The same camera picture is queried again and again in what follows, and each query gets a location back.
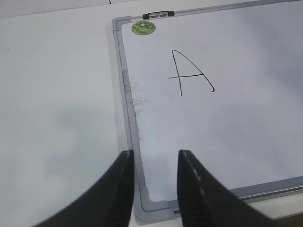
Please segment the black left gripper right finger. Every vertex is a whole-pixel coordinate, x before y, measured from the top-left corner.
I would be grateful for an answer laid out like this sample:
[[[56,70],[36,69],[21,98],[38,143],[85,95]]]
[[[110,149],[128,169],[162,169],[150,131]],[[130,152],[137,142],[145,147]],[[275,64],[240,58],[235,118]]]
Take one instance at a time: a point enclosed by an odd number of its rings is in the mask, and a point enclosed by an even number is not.
[[[276,227],[217,181],[190,150],[178,153],[177,197],[185,227]]]

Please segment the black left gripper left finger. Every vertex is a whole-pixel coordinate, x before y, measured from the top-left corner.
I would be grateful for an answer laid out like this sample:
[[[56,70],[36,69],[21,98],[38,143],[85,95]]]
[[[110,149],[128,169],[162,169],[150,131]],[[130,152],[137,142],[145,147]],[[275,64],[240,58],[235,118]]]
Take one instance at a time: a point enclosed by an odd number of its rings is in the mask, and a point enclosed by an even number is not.
[[[134,152],[122,151],[78,199],[39,227],[127,227],[134,201]]]

